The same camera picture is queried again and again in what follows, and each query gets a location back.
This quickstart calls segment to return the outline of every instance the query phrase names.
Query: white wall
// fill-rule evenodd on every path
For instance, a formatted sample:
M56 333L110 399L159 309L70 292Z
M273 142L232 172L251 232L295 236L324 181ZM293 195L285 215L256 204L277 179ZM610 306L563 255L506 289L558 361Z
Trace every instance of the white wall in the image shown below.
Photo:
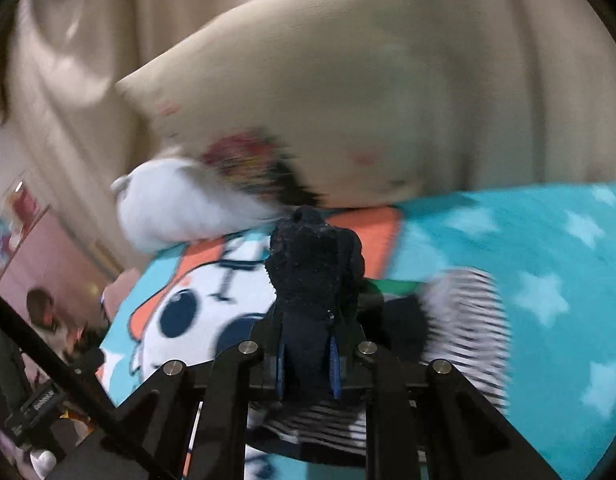
M8 127L0 126L0 212L5 193L19 177L24 178L42 205L54 205L50 188L41 179L24 146Z

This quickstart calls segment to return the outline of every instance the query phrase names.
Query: white plush toy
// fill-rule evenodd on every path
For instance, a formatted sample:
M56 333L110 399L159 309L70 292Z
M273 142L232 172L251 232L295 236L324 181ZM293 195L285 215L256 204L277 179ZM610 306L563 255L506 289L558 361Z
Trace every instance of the white plush toy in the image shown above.
M111 189L121 228L143 253L250 229L282 211L276 203L233 189L188 158L149 160Z

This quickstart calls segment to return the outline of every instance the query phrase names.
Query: white star pattern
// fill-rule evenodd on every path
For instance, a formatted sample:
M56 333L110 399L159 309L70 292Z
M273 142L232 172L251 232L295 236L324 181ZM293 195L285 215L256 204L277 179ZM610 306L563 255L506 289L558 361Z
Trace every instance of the white star pattern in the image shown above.
M499 231L498 225L492 219L492 211L485 207L459 207L450 213L446 225L463 231L473 239Z
M424 229L415 222L409 222L404 231L408 236L407 257L396 260L392 279L425 282L450 267L445 254L434 246Z
M572 211L567 213L566 232L594 249L597 245L597 238L604 236L606 232L589 215L578 215Z
M603 202L610 207L614 207L616 205L616 196L608 186L593 186L592 196L598 202Z
M550 328L559 314L569 311L570 306L561 295L562 280L556 274L542 277L520 272L519 276L522 290L513 302L535 314L542 325Z
M104 352L105 359L106 359L104 362L104 374L103 374L103 377L101 378L101 385L104 387L104 390L108 391L110 389L110 380L112 378L112 372L115 371L115 367L117 366L117 363L121 361L124 355L111 352L109 350L106 350L105 348L102 348L101 351Z
M610 417L616 404L616 361L590 363L590 384L581 395L581 402L595 408L603 418Z

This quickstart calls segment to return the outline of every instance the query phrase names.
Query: black pole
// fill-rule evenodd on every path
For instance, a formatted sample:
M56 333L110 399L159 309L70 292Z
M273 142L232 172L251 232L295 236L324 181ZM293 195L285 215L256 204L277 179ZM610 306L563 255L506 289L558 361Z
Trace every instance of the black pole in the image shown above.
M77 380L72 370L46 345L38 334L0 296L0 329L11 338L35 363L63 389L86 414L110 437L130 453L137 463L151 475L163 480L176 480L175 476L157 464L154 458L132 440L110 412L91 396Z

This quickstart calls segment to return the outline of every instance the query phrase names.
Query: bed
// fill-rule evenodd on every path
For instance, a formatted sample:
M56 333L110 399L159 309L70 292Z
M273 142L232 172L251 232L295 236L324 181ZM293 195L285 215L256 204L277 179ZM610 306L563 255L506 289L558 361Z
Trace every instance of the bed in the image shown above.
M454 193L326 215L361 233L367 277L419 283L457 267L489 273L510 331L502 409L563 479L591 472L616 435L616 184ZM115 403L167 358L190 359L187 322L163 324L197 316L175 284L227 298L204 304L196 345L219 345L213 324L247 337L274 293L261 285L269 232L176 246L154 259L102 343L102 380ZM175 317L163 307L173 303ZM205 360L201 352L196 360ZM330 466L249 452L247 478L335 476Z

